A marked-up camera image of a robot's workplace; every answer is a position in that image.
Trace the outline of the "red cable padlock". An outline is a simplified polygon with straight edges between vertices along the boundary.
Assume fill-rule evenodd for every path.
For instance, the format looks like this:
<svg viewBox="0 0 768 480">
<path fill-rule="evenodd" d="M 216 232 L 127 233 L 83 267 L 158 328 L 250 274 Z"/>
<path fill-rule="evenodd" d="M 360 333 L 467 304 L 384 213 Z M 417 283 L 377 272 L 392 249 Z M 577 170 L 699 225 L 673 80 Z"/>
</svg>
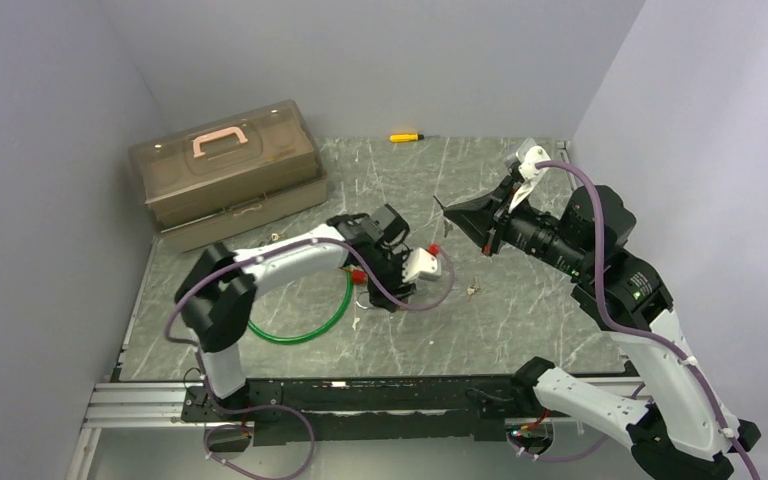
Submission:
<svg viewBox="0 0 768 480">
<path fill-rule="evenodd" d="M 342 271 L 346 273 L 348 280 L 353 285 L 365 285 L 367 283 L 367 273 L 362 269 L 354 267 L 343 267 Z"/>
</svg>

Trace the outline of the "bunch of small keys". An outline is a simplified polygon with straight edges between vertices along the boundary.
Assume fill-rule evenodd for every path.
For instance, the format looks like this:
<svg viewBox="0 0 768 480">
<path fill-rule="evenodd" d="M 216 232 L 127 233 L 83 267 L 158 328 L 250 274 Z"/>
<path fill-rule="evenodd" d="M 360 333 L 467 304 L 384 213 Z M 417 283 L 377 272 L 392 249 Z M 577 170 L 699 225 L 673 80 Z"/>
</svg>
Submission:
<svg viewBox="0 0 768 480">
<path fill-rule="evenodd" d="M 471 301 L 472 298 L 481 293 L 483 288 L 478 279 L 474 279 L 473 282 L 466 288 L 467 300 Z"/>
</svg>

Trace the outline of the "green cable lock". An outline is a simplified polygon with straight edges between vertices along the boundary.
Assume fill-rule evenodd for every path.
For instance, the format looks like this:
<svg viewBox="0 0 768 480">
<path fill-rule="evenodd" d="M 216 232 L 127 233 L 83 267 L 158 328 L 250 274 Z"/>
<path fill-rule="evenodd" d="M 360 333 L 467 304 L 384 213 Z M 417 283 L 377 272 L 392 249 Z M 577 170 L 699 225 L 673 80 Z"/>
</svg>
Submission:
<svg viewBox="0 0 768 480">
<path fill-rule="evenodd" d="M 258 327 L 253 321 L 249 321 L 248 328 L 260 339 L 277 345 L 298 345 L 312 341 L 324 335 L 343 318 L 353 299 L 355 284 L 352 280 L 352 271 L 344 269 L 343 272 L 345 276 L 345 291 L 341 303 L 339 304 L 335 313 L 322 325 L 316 327 L 310 332 L 294 336 L 279 336 L 267 333 Z"/>
</svg>

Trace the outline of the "brass padlock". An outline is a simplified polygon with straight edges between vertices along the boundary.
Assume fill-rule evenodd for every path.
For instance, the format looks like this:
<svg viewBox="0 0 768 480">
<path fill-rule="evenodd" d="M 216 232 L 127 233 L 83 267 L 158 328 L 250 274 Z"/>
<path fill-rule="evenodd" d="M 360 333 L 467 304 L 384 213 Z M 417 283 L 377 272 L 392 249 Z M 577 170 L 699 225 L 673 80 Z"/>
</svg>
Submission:
<svg viewBox="0 0 768 480">
<path fill-rule="evenodd" d="M 355 304 L 355 306 L 356 306 L 358 309 L 360 309 L 360 310 L 364 310 L 364 311 L 366 311 L 366 310 L 374 310 L 374 309 L 376 309 L 376 306 L 374 306 L 374 305 L 372 305 L 372 304 L 367 304 L 367 303 L 364 303 L 364 302 L 362 302 L 361 300 L 356 300 L 356 301 L 354 302 L 354 304 Z"/>
</svg>

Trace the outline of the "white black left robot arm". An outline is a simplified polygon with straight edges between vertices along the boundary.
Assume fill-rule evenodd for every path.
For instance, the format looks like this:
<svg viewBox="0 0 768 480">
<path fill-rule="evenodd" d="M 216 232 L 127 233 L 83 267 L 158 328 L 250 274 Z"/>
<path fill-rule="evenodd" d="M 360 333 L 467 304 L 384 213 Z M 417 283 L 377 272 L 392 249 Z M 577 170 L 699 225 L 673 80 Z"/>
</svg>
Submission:
<svg viewBox="0 0 768 480">
<path fill-rule="evenodd" d="M 254 302 L 264 294 L 306 276 L 358 267 L 371 284 L 368 300 L 394 311 L 406 304 L 420 279 L 441 273 L 437 257 L 404 246 L 410 228 L 390 205 L 371 214 L 334 216 L 309 232 L 271 245 L 229 250 L 217 243 L 205 249 L 175 294 L 173 315 L 190 331 L 199 368 L 210 392 L 208 407 L 224 420 L 248 405 L 247 375 L 239 343 L 249 329 Z"/>
</svg>

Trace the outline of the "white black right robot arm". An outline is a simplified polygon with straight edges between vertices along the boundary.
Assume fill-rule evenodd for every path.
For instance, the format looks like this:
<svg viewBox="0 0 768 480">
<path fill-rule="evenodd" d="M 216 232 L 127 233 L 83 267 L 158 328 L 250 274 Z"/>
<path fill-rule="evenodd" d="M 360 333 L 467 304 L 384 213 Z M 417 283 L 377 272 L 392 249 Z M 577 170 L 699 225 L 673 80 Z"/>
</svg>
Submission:
<svg viewBox="0 0 768 480">
<path fill-rule="evenodd" d="M 726 479 L 732 453 L 746 453 L 758 427 L 729 413 L 682 333 L 673 297 L 656 269 L 627 251 L 635 216 L 605 185 L 585 185 L 554 217 L 516 204 L 506 177 L 490 193 L 446 206 L 444 216 L 491 256 L 514 247 L 567 275 L 572 298 L 616 342 L 647 400 L 609 393 L 535 357 L 511 377 L 517 411 L 565 414 L 628 449 L 655 479 Z"/>
</svg>

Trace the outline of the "yellow handled screwdriver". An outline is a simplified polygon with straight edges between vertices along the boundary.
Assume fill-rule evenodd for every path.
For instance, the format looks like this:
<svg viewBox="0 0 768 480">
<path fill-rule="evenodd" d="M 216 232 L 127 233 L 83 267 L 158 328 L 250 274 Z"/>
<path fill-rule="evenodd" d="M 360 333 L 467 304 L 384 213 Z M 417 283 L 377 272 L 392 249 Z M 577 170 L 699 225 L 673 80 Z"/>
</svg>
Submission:
<svg viewBox="0 0 768 480">
<path fill-rule="evenodd" d="M 412 142 L 418 142 L 425 138 L 423 134 L 420 133 L 401 133 L 401 134 L 392 134 L 389 136 L 389 141 L 393 144 L 401 144 L 401 143 L 412 143 Z"/>
</svg>

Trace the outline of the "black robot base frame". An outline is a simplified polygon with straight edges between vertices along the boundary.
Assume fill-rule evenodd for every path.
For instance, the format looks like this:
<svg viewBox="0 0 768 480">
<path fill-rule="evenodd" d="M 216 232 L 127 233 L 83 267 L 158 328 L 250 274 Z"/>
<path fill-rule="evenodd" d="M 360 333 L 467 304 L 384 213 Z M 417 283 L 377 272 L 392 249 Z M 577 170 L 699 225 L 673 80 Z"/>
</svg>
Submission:
<svg viewBox="0 0 768 480">
<path fill-rule="evenodd" d="M 318 442 L 467 437 L 502 441 L 530 424 L 544 432 L 544 408 L 517 391 L 508 374 L 287 378 L 248 380 L 228 400 L 212 401 L 188 386 L 185 424 L 246 425 L 256 446 L 306 441 L 307 420 Z"/>
</svg>

